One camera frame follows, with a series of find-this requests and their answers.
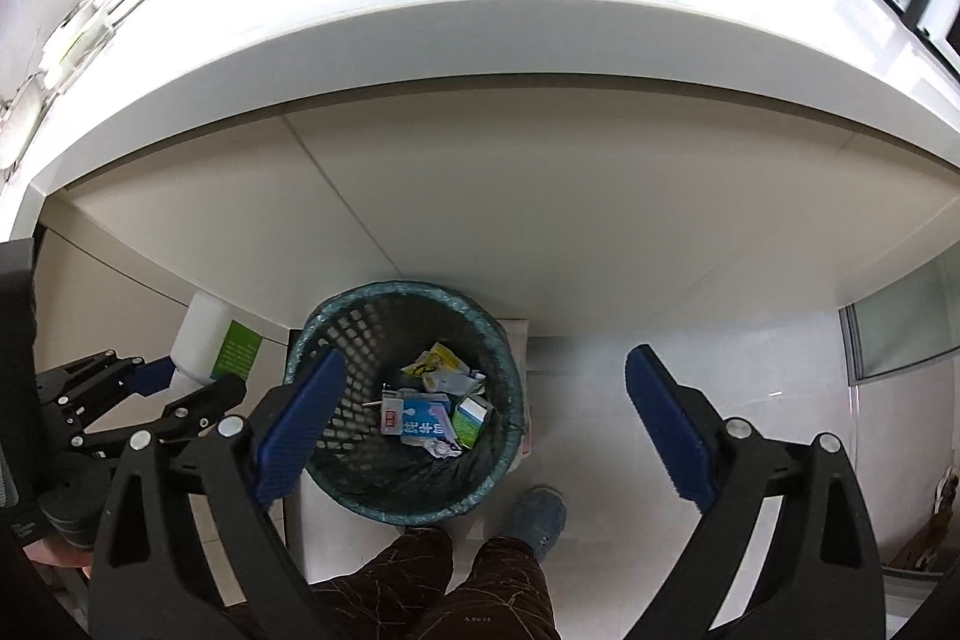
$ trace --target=wastebasket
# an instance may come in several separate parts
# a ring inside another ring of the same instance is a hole
[[[434,342],[487,376],[493,410],[477,444],[458,458],[433,458],[381,434],[379,408],[364,407]],[[335,501],[386,524],[424,525],[470,511],[507,474],[524,433],[523,389],[507,336],[476,302],[411,281],[341,293],[306,320],[285,381],[324,344],[344,353],[347,386],[307,471]]]

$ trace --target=white countertop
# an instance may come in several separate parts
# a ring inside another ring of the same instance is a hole
[[[960,166],[960,88],[877,0],[147,0],[51,108],[0,193],[47,194],[203,124],[309,95],[465,74],[593,73],[779,98]]]

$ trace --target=blue gripper pad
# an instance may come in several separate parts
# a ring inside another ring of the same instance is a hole
[[[347,386],[344,354],[331,350],[298,387],[256,449],[253,499],[267,509],[296,486]]]
[[[678,386],[649,345],[640,345],[627,355],[627,394],[646,427],[680,498],[693,501],[706,513],[717,498],[713,477],[715,448],[710,447],[704,426],[698,428],[680,397],[700,397],[699,413],[707,422],[720,423],[719,414],[700,391]]]
[[[143,363],[133,370],[133,376],[127,381],[127,388],[131,393],[138,393],[140,396],[153,396],[163,389],[169,389],[175,369],[169,356],[155,362]]]

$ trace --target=shoe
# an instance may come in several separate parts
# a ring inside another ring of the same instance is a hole
[[[552,488],[531,488],[517,499],[501,530],[501,537],[522,540],[534,550],[537,562],[543,562],[566,525],[563,497]]]

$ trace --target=screw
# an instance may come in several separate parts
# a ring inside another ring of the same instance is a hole
[[[236,437],[243,431],[243,418],[239,415],[230,415],[217,424],[217,431],[223,437]]]
[[[130,438],[130,447],[134,451],[142,451],[150,444],[154,436],[147,431],[147,429],[141,429],[139,432],[134,432],[133,436]]]
[[[835,434],[821,434],[820,447],[823,448],[824,451],[827,451],[827,453],[839,453],[843,445]]]
[[[754,433],[754,428],[743,418],[731,418],[727,421],[727,434],[736,439],[746,439]]]

